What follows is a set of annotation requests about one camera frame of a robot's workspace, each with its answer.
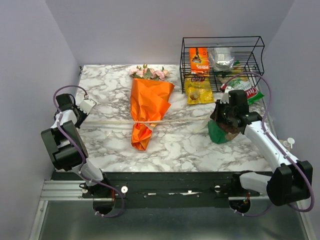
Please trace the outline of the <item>green brown snack bag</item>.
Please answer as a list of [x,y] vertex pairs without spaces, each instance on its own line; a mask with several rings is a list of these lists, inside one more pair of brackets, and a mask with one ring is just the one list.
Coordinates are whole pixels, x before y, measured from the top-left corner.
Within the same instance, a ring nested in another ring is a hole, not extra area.
[[209,137],[215,144],[227,143],[237,137],[240,133],[234,126],[216,123],[214,120],[210,120],[207,123],[207,128]]

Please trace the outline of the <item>cream printed ribbon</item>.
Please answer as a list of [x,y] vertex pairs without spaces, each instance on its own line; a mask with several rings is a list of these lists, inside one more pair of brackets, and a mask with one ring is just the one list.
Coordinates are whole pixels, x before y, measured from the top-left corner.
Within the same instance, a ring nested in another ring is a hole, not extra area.
[[96,121],[85,121],[84,126],[102,126],[102,125],[128,125],[128,124],[144,124],[148,128],[152,128],[152,125],[168,124],[168,123],[187,123],[202,121],[201,125],[194,130],[199,132],[202,130],[210,121],[209,117],[183,117],[176,119],[165,119],[165,120],[151,120],[151,121],[134,121],[134,120],[96,120]]

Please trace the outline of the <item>orange wrapping paper sheet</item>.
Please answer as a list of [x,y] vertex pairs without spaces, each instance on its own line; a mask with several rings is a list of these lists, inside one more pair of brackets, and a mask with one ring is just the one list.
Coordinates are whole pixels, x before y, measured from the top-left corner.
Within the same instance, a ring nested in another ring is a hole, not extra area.
[[155,121],[161,121],[170,108],[174,84],[167,81],[134,78],[130,94],[132,127],[131,145],[145,151],[151,140]]

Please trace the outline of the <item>pink fake flower bunch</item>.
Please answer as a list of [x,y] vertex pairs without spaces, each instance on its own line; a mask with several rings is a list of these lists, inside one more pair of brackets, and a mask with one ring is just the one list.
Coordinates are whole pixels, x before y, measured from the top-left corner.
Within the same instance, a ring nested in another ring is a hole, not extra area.
[[154,77],[161,81],[164,81],[169,76],[170,76],[170,72],[164,67],[162,67],[161,70],[156,70],[154,72]]

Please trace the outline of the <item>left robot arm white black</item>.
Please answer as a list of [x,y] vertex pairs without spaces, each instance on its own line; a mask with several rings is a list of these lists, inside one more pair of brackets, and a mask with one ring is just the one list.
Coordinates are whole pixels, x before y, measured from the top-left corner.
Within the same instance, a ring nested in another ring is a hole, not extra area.
[[72,172],[85,181],[86,187],[101,198],[107,197],[111,185],[104,181],[102,171],[88,161],[87,148],[79,134],[82,123],[97,105],[88,94],[77,104],[74,96],[68,93],[55,94],[53,103],[57,109],[54,124],[41,132],[41,138],[49,158],[56,170]]

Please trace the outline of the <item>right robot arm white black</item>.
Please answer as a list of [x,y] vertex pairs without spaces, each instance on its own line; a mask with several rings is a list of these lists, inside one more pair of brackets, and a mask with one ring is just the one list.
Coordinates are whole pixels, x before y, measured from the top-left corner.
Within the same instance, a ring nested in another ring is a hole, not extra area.
[[216,101],[210,119],[223,130],[241,133],[250,139],[272,171],[271,176],[253,171],[237,174],[230,183],[230,191],[234,195],[241,196],[247,190],[255,191],[268,196],[275,206],[314,199],[312,165],[292,155],[270,132],[262,116],[249,110],[243,90],[226,90]]

